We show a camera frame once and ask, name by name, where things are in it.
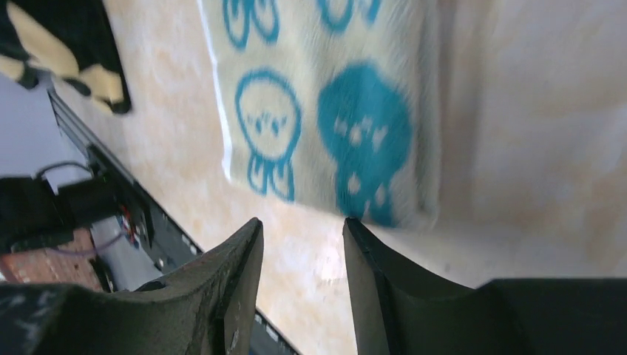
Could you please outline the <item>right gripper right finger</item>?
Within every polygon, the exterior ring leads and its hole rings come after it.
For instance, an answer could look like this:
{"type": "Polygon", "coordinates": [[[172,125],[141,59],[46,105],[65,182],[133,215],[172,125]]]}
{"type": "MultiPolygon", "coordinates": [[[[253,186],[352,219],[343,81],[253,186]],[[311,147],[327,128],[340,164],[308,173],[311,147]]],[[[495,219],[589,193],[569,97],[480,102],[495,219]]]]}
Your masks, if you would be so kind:
{"type": "Polygon", "coordinates": [[[343,227],[360,354],[624,354],[623,278],[454,283],[386,246],[359,220],[343,227]]]}

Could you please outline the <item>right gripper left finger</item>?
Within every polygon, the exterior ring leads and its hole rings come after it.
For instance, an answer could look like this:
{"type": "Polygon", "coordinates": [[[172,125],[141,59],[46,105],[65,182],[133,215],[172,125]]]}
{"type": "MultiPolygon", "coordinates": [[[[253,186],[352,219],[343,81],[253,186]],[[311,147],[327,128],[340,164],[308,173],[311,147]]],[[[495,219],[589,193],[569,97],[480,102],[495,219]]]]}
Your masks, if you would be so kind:
{"type": "Polygon", "coordinates": [[[3,354],[247,354],[263,226],[249,220],[211,251],[135,291],[1,286],[3,354]]]}

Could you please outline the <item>teal rabbit pattern towel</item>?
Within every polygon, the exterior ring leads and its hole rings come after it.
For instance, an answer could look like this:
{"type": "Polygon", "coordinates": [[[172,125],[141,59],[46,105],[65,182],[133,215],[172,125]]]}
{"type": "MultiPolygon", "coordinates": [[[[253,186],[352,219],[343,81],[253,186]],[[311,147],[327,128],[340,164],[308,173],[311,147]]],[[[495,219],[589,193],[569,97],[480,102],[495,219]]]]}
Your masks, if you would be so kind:
{"type": "Polygon", "coordinates": [[[441,139],[435,1],[201,1],[229,182],[429,229],[441,139]]]}

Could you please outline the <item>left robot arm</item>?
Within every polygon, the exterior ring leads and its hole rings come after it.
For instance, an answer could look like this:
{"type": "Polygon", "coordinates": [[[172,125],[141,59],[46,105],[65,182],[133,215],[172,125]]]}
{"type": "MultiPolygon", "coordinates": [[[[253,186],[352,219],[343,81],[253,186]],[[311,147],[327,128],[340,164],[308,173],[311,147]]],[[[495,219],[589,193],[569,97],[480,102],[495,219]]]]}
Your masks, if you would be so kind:
{"type": "Polygon", "coordinates": [[[1,178],[1,253],[52,248],[79,228],[120,214],[115,187],[92,177],[58,187],[40,177],[1,178]]]}

